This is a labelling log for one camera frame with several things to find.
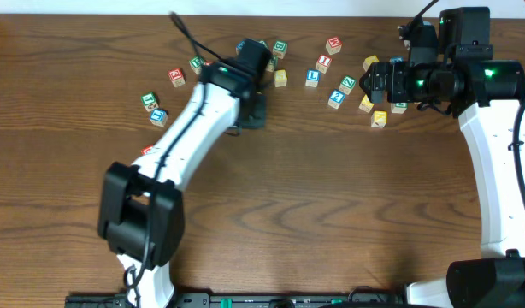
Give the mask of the green R block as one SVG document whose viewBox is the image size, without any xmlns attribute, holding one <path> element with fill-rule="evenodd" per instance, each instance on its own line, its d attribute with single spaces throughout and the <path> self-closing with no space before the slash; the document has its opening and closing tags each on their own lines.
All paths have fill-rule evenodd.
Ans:
<svg viewBox="0 0 525 308">
<path fill-rule="evenodd" d="M 277 56 L 272 56 L 270 60 L 268 61 L 268 65 L 266 67 L 266 70 L 270 73 L 275 71 L 275 68 L 277 66 L 279 58 Z"/>
</svg>

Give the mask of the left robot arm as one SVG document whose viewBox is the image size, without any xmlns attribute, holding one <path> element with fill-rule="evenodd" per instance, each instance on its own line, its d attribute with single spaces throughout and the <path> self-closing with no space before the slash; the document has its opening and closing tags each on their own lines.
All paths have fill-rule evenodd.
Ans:
<svg viewBox="0 0 525 308">
<path fill-rule="evenodd" d="M 98 235 L 124 268 L 124 307 L 167 307 L 174 297 L 170 260 L 185 232 L 183 194 L 212 145 L 230 128 L 259 128 L 261 81 L 272 58 L 245 39 L 235 58 L 204 66 L 168 131 L 132 164 L 112 163 L 103 178 Z"/>
</svg>

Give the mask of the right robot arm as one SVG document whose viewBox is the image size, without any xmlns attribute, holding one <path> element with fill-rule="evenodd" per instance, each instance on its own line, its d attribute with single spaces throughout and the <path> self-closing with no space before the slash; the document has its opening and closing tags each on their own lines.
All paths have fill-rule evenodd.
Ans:
<svg viewBox="0 0 525 308">
<path fill-rule="evenodd" d="M 398 306 L 525 307 L 524 69 L 494 58 L 486 7 L 444 10 L 438 26 L 417 15 L 398 32 L 408 58 L 367 62 L 359 85 L 374 104 L 447 103 L 469 147 L 481 209 L 481 257 L 409 284 Z"/>
</svg>

